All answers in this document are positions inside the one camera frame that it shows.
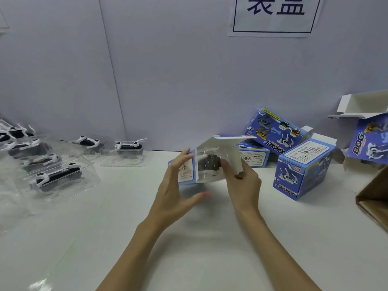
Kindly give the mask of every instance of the left hand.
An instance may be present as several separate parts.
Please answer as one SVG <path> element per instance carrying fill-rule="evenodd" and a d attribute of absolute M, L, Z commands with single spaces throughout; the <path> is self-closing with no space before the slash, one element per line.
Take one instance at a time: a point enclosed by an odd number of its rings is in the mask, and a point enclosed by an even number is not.
<path fill-rule="evenodd" d="M 210 195 L 210 192 L 201 192 L 189 199 L 184 199 L 179 194 L 179 168 L 194 157 L 194 154 L 187 154 L 189 151 L 190 148 L 183 150 L 168 166 L 156 193 L 155 201 L 146 218 L 158 230 L 167 229 L 192 209 L 194 205 Z"/>

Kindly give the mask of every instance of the hand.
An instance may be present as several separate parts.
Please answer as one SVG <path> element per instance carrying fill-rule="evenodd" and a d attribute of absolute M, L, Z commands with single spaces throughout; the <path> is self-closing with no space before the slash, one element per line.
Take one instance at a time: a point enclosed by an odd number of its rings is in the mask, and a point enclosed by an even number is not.
<path fill-rule="evenodd" d="M 258 202 L 261 180 L 244 160 L 241 160 L 241 162 L 244 171 L 235 176 L 230 164 L 224 159 L 221 160 L 230 199 L 237 215 L 259 214 Z"/>
<path fill-rule="evenodd" d="M 146 220 L 151 221 L 158 230 L 165 230 L 170 225 L 185 215 L 194 205 L 201 202 L 210 195 L 210 192 L 202 192 L 184 199 L 179 194 L 178 173 L 180 167 L 194 157 L 194 154 L 187 154 L 190 148 L 181 152 L 168 166 L 161 182 L 155 201 L 151 206 Z"/>

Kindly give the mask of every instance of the chinese characters sign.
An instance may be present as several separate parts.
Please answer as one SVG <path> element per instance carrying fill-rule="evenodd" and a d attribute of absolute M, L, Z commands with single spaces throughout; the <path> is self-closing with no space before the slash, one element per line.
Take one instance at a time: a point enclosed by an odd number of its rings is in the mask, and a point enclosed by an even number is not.
<path fill-rule="evenodd" d="M 323 0 L 233 0 L 229 36 L 306 37 Z"/>

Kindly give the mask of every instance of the white table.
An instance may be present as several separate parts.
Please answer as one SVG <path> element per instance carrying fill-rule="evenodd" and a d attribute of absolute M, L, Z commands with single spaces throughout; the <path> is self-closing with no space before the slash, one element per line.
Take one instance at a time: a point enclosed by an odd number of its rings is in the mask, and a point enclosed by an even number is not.
<path fill-rule="evenodd" d="M 0 256 L 1 289 L 27 290 L 47 278 L 42 291 L 94 291 L 147 215 L 167 161 L 176 155 L 155 152 L 143 168 L 97 165 L 99 186 L 46 213 L 46 220 L 23 224 L 39 227 L 37 233 L 18 227 L 6 242 L 0 240 L 0 251 L 7 251 Z M 386 290 L 388 236 L 356 207 L 355 193 L 344 186 L 342 165 L 332 164 L 326 180 L 299 201 L 272 188 L 274 168 L 257 172 L 263 180 L 262 215 L 323 290 Z M 225 181 L 206 187 L 212 196 L 157 242 L 143 289 L 271 290 L 236 221 Z M 43 247 L 43 241 L 49 246 Z"/>

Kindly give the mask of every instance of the forearm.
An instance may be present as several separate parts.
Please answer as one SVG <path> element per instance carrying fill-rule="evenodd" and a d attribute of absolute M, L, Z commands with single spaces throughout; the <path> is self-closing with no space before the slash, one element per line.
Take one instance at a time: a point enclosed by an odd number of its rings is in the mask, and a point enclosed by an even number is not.
<path fill-rule="evenodd" d="M 320 290 L 279 243 L 259 214 L 240 214 L 239 218 L 276 291 Z"/>
<path fill-rule="evenodd" d="M 132 240 L 96 291 L 137 291 L 151 250 L 162 231 L 147 219 L 140 223 Z"/>

